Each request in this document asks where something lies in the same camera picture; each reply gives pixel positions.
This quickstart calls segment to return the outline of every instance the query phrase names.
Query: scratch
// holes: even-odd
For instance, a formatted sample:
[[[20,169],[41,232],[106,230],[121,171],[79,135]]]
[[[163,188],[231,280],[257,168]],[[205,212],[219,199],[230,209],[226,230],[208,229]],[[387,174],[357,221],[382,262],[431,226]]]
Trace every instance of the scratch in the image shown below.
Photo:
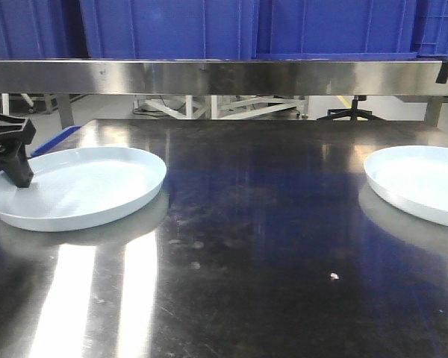
[[[161,309],[162,309],[164,312],[166,312],[168,315],[171,315],[172,317],[174,317],[174,318],[176,318],[177,320],[179,320],[179,321],[182,322],[182,320],[181,320],[177,315],[175,315],[174,313],[172,313],[171,311],[165,309],[165,308],[162,307],[162,306],[159,306],[159,308],[161,308]]]
[[[174,300],[171,298],[170,295],[167,295],[166,293],[164,293],[164,291],[162,289],[158,289],[158,294],[162,296],[163,299],[168,300],[169,302],[171,302],[172,304],[175,304]]]
[[[219,354],[210,346],[210,345],[204,345],[209,351],[211,351],[212,354],[214,354],[216,357],[220,357]]]

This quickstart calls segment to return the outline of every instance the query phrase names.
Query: blue storage bin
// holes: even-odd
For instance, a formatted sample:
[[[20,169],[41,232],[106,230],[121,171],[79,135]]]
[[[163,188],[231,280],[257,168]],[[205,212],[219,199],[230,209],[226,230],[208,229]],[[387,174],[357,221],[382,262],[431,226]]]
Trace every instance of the blue storage bin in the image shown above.
[[[416,0],[261,0],[256,57],[416,57],[416,6]]]
[[[247,60],[258,0],[81,0],[94,58]]]
[[[79,0],[0,0],[0,59],[86,56]]]
[[[448,57],[448,0],[419,0],[414,50],[422,56]]]

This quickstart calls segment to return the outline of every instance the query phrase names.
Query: small debris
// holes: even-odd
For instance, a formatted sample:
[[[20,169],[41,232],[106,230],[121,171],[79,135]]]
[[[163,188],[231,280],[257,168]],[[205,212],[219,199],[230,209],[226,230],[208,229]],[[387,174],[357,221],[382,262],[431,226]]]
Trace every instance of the small debris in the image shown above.
[[[193,243],[193,248],[201,249],[204,248],[204,242],[196,241]]]

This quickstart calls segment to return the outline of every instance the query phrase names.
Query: white plate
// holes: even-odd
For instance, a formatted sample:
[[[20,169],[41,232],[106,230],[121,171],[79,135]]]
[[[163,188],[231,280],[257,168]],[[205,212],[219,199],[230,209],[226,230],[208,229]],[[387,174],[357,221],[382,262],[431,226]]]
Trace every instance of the white plate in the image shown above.
[[[97,147],[33,158],[29,188],[0,174],[0,219],[34,231],[68,231],[121,219],[158,194],[166,165],[135,148]]]
[[[388,203],[448,226],[448,148],[386,148],[371,154],[364,168],[372,189]]]

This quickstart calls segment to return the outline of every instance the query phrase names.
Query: stainless steel table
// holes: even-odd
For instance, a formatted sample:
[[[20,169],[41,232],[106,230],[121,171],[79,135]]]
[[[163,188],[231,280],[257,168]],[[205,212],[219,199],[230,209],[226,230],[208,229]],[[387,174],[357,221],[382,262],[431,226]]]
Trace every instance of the stainless steel table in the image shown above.
[[[118,222],[0,222],[0,357],[448,357],[448,228],[376,197],[365,157],[421,122],[94,120],[57,150],[169,168]]]

